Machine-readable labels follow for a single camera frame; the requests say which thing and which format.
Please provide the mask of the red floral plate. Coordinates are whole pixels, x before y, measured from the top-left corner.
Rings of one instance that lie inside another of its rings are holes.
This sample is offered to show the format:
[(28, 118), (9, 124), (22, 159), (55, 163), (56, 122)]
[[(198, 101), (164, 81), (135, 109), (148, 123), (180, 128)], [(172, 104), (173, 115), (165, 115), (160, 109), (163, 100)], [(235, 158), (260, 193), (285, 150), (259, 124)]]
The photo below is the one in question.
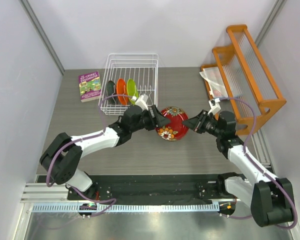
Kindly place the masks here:
[(156, 128), (158, 136), (169, 142), (181, 140), (189, 130), (183, 125), (183, 121), (188, 119), (186, 112), (180, 107), (168, 106), (162, 109), (160, 113), (170, 119), (170, 123)]

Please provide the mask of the lime green plate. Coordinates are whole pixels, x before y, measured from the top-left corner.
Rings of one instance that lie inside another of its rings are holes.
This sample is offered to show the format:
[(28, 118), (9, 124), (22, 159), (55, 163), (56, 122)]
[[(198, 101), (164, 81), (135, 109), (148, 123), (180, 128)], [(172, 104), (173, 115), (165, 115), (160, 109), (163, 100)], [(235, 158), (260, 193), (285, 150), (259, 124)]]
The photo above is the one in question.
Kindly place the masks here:
[(128, 79), (128, 81), (126, 83), (126, 89), (127, 89), (127, 94), (129, 96), (136, 97), (136, 98), (139, 97), (137, 85), (132, 78)]

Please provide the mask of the orange plate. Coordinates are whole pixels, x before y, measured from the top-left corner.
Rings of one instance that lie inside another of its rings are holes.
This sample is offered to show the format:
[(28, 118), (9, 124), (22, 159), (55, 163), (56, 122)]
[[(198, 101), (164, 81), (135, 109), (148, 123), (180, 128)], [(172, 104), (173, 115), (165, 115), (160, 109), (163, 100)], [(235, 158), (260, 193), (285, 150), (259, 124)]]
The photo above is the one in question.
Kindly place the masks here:
[(118, 94), (118, 100), (122, 105), (127, 105), (129, 98), (127, 95), (127, 86), (124, 79), (119, 78), (116, 84), (116, 93)]

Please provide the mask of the dark teal plate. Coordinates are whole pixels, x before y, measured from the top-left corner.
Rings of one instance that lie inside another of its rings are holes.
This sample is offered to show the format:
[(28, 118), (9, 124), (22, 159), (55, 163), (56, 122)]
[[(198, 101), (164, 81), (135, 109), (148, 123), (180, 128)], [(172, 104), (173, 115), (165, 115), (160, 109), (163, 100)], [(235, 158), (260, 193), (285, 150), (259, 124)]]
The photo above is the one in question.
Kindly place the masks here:
[(118, 102), (118, 97), (114, 96), (116, 94), (116, 85), (112, 80), (108, 81), (106, 84), (106, 93), (109, 103), (116, 105)]

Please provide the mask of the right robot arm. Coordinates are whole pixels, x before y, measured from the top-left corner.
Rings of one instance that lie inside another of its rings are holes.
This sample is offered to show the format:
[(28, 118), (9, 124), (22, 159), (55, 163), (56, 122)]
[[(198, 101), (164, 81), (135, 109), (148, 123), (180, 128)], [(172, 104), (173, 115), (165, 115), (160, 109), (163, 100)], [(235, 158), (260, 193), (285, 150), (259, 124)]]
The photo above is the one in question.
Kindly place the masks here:
[(260, 227), (295, 223), (298, 219), (293, 187), (287, 178), (279, 178), (250, 155), (236, 134), (235, 115), (222, 111), (218, 118), (202, 110), (197, 116), (184, 120), (183, 125), (198, 134), (209, 133), (216, 138), (217, 149), (243, 173), (219, 176), (216, 193), (223, 198), (233, 195), (250, 207), (251, 215)]

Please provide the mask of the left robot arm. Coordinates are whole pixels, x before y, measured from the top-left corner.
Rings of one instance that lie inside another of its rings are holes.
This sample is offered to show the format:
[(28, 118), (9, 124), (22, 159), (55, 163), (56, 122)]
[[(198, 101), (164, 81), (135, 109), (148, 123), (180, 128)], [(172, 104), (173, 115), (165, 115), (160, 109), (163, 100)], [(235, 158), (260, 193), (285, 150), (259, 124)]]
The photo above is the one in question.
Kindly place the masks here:
[(83, 198), (92, 199), (98, 187), (86, 172), (79, 170), (83, 157), (123, 145), (139, 130), (152, 131), (170, 122), (155, 105), (147, 109), (132, 105), (103, 130), (82, 136), (69, 136), (65, 132), (58, 134), (39, 159), (47, 171), (46, 185), (66, 184)]

